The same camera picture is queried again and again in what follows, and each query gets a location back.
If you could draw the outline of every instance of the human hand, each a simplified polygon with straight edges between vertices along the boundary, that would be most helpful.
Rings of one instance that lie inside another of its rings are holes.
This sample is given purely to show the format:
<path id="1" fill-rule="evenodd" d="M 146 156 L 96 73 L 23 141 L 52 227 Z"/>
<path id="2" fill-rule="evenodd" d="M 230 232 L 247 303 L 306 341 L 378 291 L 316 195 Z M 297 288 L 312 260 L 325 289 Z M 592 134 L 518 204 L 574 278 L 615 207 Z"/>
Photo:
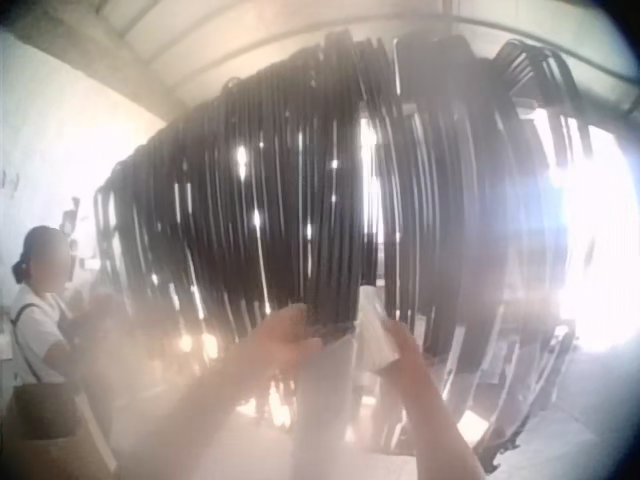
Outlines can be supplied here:
<path id="1" fill-rule="evenodd" d="M 380 375 L 400 394 L 411 392 L 416 382 L 429 378 L 429 368 L 406 325 L 388 320 L 384 327 L 396 344 L 400 357 L 384 367 Z"/>
<path id="2" fill-rule="evenodd" d="M 252 341 L 275 369 L 291 369 L 322 350 L 319 338 L 308 338 L 305 330 L 307 307 L 289 305 L 265 318 L 252 335 Z"/>

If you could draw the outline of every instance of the woman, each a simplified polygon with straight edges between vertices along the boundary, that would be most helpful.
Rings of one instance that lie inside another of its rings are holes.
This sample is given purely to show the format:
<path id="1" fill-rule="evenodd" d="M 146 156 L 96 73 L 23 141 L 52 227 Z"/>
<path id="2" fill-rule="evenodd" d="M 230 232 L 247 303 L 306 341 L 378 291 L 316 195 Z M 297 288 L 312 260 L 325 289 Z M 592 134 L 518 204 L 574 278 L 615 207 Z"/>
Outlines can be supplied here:
<path id="1" fill-rule="evenodd" d="M 62 331 L 69 314 L 58 294 L 69 279 L 67 238 L 55 228 L 32 228 L 13 275 L 22 286 L 11 306 L 16 372 L 23 384 L 72 380 L 73 361 Z"/>

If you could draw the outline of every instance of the person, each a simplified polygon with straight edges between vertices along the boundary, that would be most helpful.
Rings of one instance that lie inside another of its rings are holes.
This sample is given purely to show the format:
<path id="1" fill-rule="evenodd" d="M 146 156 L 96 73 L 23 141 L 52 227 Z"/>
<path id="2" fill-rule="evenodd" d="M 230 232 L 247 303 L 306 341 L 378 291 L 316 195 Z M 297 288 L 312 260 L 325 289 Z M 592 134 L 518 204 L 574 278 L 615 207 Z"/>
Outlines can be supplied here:
<path id="1" fill-rule="evenodd" d="M 291 305 L 269 315 L 216 367 L 199 377 L 174 409 L 121 459 L 119 478 L 192 478 L 211 439 L 257 385 L 277 370 L 291 372 L 322 350 L 320 339 L 306 337 L 305 319 L 304 305 Z M 400 356 L 380 374 L 404 402 L 416 445 L 418 478 L 484 478 L 431 381 L 413 336 L 398 322 L 389 322 L 386 327 Z"/>
<path id="2" fill-rule="evenodd" d="M 92 312 L 71 316 L 61 295 L 69 280 L 71 252 L 58 229 L 37 226 L 24 239 L 13 275 L 20 285 L 11 305 L 16 373 L 23 384 L 65 383 L 77 376 L 70 342 L 88 330 Z M 91 310 L 104 314 L 108 299 Z"/>

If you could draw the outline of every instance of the ceiling beam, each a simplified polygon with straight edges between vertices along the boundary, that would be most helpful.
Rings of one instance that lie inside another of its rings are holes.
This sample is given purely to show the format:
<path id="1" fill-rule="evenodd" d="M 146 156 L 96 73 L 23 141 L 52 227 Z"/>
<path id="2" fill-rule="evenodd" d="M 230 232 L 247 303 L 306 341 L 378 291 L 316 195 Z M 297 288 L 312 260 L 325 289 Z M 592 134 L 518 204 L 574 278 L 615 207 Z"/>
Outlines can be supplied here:
<path id="1" fill-rule="evenodd" d="M 158 75 L 145 65 L 88 2 L 33 2 L 10 19 L 20 41 L 51 55 L 170 121 L 186 110 Z"/>
<path id="2" fill-rule="evenodd" d="M 604 65 L 601 65 L 585 57 L 584 55 L 581 55 L 566 47 L 563 47 L 562 45 L 559 45 L 555 42 L 547 40 L 538 35 L 531 34 L 524 30 L 520 30 L 518 28 L 510 27 L 508 25 L 503 25 L 495 22 L 489 22 L 485 20 L 479 20 L 476 18 L 464 17 L 461 15 L 449 15 L 449 14 L 443 15 L 439 13 L 421 13 L 416 11 L 398 11 L 393 14 L 385 13 L 385 14 L 358 15 L 358 16 L 345 17 L 345 18 L 337 18 L 337 19 L 321 21 L 321 22 L 312 22 L 302 27 L 279 32 L 269 37 L 251 42 L 241 48 L 237 48 L 221 57 L 218 57 L 206 63 L 205 65 L 187 73 L 182 78 L 179 78 L 176 82 L 171 84 L 170 87 L 174 91 L 178 90 L 184 87 L 185 85 L 189 84 L 190 82 L 194 81 L 200 75 L 203 75 L 209 72 L 210 70 L 219 67 L 220 65 L 230 62 L 231 60 L 234 60 L 255 49 L 258 49 L 273 43 L 277 43 L 282 40 L 286 40 L 288 38 L 292 38 L 298 35 L 304 35 L 306 33 L 317 32 L 321 30 L 329 30 L 331 28 L 338 28 L 338 27 L 344 28 L 344 27 L 349 27 L 350 25 L 359 25 L 359 24 L 380 22 L 385 20 L 389 20 L 389 21 L 404 20 L 404 21 L 413 22 L 416 24 L 421 23 L 423 25 L 428 24 L 429 22 L 442 23 L 442 22 L 453 21 L 454 23 L 472 25 L 476 27 L 484 27 L 491 30 L 498 30 L 498 31 L 509 33 L 517 37 L 525 38 L 537 44 L 552 48 L 558 51 L 559 53 L 569 58 L 572 58 L 573 60 L 576 60 L 580 63 L 583 63 L 601 73 L 604 73 L 605 75 L 615 78 L 616 80 L 619 80 L 621 82 L 624 82 L 636 88 L 640 87 L 640 78 L 628 76 L 624 73 L 612 70 Z"/>

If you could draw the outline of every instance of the bag strap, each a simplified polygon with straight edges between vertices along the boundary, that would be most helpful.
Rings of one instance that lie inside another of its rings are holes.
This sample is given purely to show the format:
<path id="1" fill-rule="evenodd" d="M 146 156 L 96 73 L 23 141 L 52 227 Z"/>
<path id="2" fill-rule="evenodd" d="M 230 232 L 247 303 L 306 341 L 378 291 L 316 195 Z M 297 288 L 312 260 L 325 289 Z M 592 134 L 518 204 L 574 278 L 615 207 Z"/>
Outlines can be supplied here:
<path id="1" fill-rule="evenodd" d="M 20 340 L 18 340 L 18 332 L 17 332 L 18 322 L 20 321 L 20 318 L 22 318 L 22 314 L 24 313 L 24 311 L 28 308 L 37 307 L 37 306 L 38 305 L 36 305 L 35 303 L 25 303 L 22 307 L 20 307 L 20 310 L 18 310 L 18 313 L 16 313 L 16 317 L 13 320 L 10 319 L 9 322 L 11 322 L 11 325 L 13 325 L 13 338 L 16 341 L 16 345 L 20 350 L 20 354 L 22 355 L 22 358 L 24 358 L 24 363 L 27 364 L 27 368 L 31 372 L 31 375 L 33 375 L 33 378 L 36 379 L 36 382 L 42 383 L 42 378 L 40 377 L 40 375 L 38 375 L 38 372 L 36 372 L 35 368 L 33 368 L 33 365 L 31 365 L 29 358 L 24 353 L 24 348 L 22 348 L 22 344 L 20 343 Z"/>

